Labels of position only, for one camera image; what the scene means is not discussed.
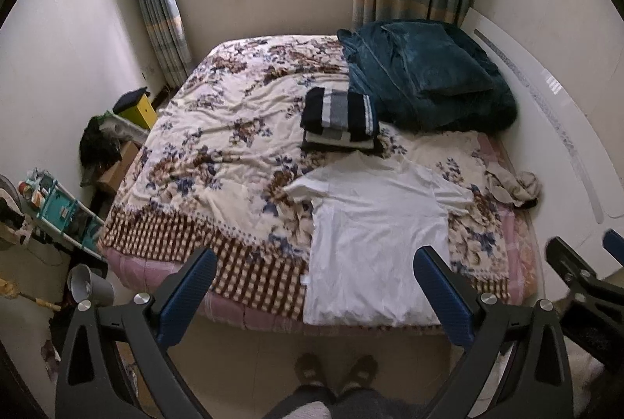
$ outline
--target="bolt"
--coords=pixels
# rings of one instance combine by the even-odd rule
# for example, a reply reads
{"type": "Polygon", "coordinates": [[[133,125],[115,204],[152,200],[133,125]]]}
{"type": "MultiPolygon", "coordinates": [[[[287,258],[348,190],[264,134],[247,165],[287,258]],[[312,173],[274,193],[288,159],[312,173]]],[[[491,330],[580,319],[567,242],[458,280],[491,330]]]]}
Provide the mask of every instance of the bolt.
{"type": "Polygon", "coordinates": [[[547,299],[542,299],[540,301],[540,308],[546,312],[550,312],[550,310],[552,310],[552,303],[547,299]]]}
{"type": "Polygon", "coordinates": [[[89,301],[88,299],[84,301],[80,301],[80,303],[78,303],[78,309],[80,310],[80,312],[86,312],[90,308],[91,308],[91,301],[89,301]]]}
{"type": "Polygon", "coordinates": [[[491,292],[484,292],[483,294],[481,294],[481,301],[483,301],[483,303],[485,303],[486,305],[493,305],[498,300],[496,299],[496,296],[491,292]]]}
{"type": "Polygon", "coordinates": [[[150,295],[147,292],[139,292],[133,299],[137,305],[144,305],[150,300],[150,295]]]}

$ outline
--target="floral bedspread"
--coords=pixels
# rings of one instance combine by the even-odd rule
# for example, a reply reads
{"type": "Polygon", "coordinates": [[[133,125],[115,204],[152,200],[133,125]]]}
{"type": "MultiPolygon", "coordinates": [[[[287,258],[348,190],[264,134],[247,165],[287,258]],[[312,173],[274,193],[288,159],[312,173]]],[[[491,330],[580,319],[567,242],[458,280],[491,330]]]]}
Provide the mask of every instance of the floral bedspread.
{"type": "MultiPolygon", "coordinates": [[[[218,256],[214,293],[299,319],[313,231],[311,206],[282,187],[342,156],[303,152],[309,88],[348,86],[334,36],[230,41],[195,69],[122,183],[101,245],[150,260],[218,256]]],[[[450,216],[453,268],[507,300],[509,263],[497,205],[486,193],[476,133],[416,136],[381,124],[384,157],[404,155],[472,190],[468,216],[450,216]]]]}

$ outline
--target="white sleeve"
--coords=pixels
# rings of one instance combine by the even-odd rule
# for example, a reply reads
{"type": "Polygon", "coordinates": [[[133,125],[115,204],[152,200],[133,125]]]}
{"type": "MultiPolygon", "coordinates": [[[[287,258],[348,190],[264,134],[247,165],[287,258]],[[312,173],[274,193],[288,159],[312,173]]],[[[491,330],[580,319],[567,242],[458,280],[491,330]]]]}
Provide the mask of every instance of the white sleeve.
{"type": "Polygon", "coordinates": [[[329,167],[317,168],[297,178],[283,188],[294,202],[322,198],[330,191],[329,167]]]}
{"type": "Polygon", "coordinates": [[[440,206],[455,215],[468,214],[468,206],[474,202],[474,196],[470,190],[445,180],[433,171],[431,171],[431,180],[433,193],[440,206]]]}

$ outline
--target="white headboard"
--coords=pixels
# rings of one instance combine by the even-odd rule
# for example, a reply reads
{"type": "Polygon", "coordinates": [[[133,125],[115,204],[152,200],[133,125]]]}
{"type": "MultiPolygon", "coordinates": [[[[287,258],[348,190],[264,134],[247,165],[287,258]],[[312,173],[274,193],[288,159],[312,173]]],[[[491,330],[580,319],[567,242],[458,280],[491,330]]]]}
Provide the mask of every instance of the white headboard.
{"type": "Polygon", "coordinates": [[[543,184],[530,214],[542,261],[540,296],[554,301],[567,286],[545,262],[550,238],[563,238],[598,278],[621,267],[601,239],[607,229],[624,235],[624,189],[591,124],[550,72],[474,9],[462,29],[498,66],[516,97],[518,119],[501,140],[514,169],[535,173],[543,184]]]}

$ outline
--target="stack of folded clothes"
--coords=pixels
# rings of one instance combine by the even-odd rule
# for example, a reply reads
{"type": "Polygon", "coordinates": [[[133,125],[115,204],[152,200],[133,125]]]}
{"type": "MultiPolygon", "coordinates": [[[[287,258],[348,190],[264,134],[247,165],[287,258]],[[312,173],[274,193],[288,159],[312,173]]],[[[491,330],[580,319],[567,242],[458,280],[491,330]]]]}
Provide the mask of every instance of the stack of folded clothes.
{"type": "Polygon", "coordinates": [[[304,150],[381,154],[379,122],[369,96],[314,87],[301,115],[304,150]]]}

